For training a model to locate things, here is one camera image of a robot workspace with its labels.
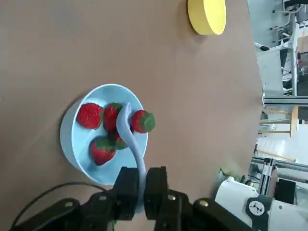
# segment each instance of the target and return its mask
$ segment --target strawberry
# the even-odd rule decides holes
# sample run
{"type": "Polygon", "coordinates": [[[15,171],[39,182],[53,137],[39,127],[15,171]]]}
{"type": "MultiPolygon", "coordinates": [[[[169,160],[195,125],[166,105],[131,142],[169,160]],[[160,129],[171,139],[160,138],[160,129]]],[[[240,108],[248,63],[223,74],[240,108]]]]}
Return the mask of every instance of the strawberry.
{"type": "Polygon", "coordinates": [[[86,103],[78,111],[77,122],[88,129],[98,129],[103,121],[103,108],[95,103],[86,103]]]}
{"type": "Polygon", "coordinates": [[[97,137],[90,144],[90,154],[96,165],[103,165],[115,156],[116,149],[107,137],[97,137]]]}
{"type": "Polygon", "coordinates": [[[115,148],[117,150],[127,148],[127,144],[122,140],[116,129],[109,132],[109,138],[114,142],[115,148]]]}
{"type": "Polygon", "coordinates": [[[154,115],[150,112],[139,110],[131,118],[132,128],[139,133],[147,133],[155,127],[154,115]]]}
{"type": "Polygon", "coordinates": [[[116,118],[121,108],[122,105],[119,103],[110,103],[105,108],[103,116],[103,126],[106,131],[112,131],[116,128],[116,118]]]}

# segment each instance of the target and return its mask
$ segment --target chair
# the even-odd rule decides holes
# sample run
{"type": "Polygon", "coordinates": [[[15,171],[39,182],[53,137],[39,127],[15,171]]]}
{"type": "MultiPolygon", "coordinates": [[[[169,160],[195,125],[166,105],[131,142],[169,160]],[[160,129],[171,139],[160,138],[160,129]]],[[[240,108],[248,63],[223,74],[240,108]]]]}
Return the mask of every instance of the chair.
{"type": "Polygon", "coordinates": [[[266,112],[272,112],[272,113],[278,113],[278,114],[286,114],[290,115],[291,119],[282,119],[282,120],[274,120],[274,121],[268,121],[268,120],[261,120],[260,124],[290,124],[290,130],[289,131],[260,131],[259,134],[265,134],[265,133],[271,133],[271,134],[282,134],[282,133],[287,133],[292,137],[297,130],[298,127],[298,106],[295,106],[292,110],[291,113],[289,112],[284,112],[284,111],[278,111],[278,110],[273,110],[273,109],[267,109],[263,108],[263,111],[266,112]]]}

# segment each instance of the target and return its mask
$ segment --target spoon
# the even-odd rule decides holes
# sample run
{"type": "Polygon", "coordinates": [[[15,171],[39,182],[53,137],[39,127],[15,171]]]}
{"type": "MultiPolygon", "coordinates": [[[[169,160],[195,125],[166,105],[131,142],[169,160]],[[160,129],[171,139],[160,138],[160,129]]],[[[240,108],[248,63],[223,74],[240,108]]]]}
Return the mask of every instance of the spoon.
{"type": "Polygon", "coordinates": [[[140,148],[137,144],[135,137],[133,136],[132,132],[130,131],[130,123],[129,117],[131,115],[131,105],[130,103],[125,104],[119,112],[119,115],[116,119],[116,129],[122,138],[122,140],[127,144],[130,148],[131,152],[133,153],[138,173],[139,173],[139,188],[138,188],[138,201],[137,201],[137,212],[143,211],[143,195],[145,190],[145,183],[146,183],[146,169],[143,160],[142,153],[140,148]]]}

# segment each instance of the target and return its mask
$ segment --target yellow cylinder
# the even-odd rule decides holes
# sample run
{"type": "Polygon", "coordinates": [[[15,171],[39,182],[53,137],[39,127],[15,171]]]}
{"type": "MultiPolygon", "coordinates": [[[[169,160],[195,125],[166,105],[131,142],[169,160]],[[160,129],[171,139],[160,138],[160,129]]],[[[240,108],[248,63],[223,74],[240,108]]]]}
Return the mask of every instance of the yellow cylinder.
{"type": "Polygon", "coordinates": [[[221,35],[226,27],[225,0],[188,0],[189,20],[200,35],[221,35]]]}

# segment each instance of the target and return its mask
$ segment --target table surface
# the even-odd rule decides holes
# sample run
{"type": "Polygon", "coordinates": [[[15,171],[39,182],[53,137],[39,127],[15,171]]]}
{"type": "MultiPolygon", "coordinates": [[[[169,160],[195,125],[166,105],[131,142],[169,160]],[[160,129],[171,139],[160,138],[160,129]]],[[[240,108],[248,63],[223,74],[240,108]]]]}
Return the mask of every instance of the table surface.
{"type": "MultiPolygon", "coordinates": [[[[59,124],[94,86],[119,83],[156,116],[147,167],[191,201],[209,196],[220,168],[247,173],[261,113],[261,83],[246,0],[227,0],[221,36],[192,30],[186,1],[9,0],[0,11],[0,224],[41,191],[87,180],[64,158],[59,124]]],[[[87,200],[74,187],[43,199],[87,200]]],[[[120,222],[118,230],[128,230],[120,222]]],[[[132,230],[151,230],[138,217],[132,230]]]]}

